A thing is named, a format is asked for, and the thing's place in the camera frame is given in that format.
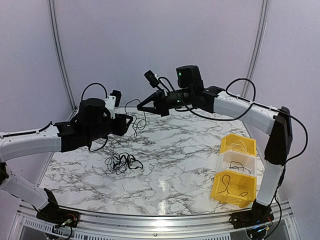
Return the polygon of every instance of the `yellow plastic container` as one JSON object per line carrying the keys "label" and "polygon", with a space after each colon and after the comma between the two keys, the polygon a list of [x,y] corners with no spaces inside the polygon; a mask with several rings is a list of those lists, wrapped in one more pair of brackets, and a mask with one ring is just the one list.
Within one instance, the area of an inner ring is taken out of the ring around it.
{"label": "yellow plastic container", "polygon": [[256,140],[236,134],[229,134],[221,140],[220,153],[228,150],[234,150],[240,153],[246,153],[251,156],[257,156]]}
{"label": "yellow plastic container", "polygon": [[256,199],[256,191],[256,177],[226,170],[215,175],[210,197],[222,204],[246,208]]}

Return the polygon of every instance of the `gray marble vein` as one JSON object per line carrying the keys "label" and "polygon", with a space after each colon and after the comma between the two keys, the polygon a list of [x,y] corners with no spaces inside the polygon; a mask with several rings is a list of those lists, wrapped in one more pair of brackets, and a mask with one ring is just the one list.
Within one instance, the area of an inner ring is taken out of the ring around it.
{"label": "gray marble vein", "polygon": [[[135,108],[128,112],[143,119]],[[55,153],[40,186],[52,190],[61,205],[106,213],[176,216],[237,210],[210,198],[210,193],[221,139],[230,133],[248,137],[242,122],[170,113],[166,117],[146,113],[147,126],[138,130],[137,137],[132,128],[122,137],[109,135],[107,145],[98,152],[82,147]],[[103,142],[97,140],[92,149]],[[105,160],[113,152],[134,155],[143,169],[128,169],[120,175],[108,172]],[[259,190],[264,171],[260,159],[257,166]]]}

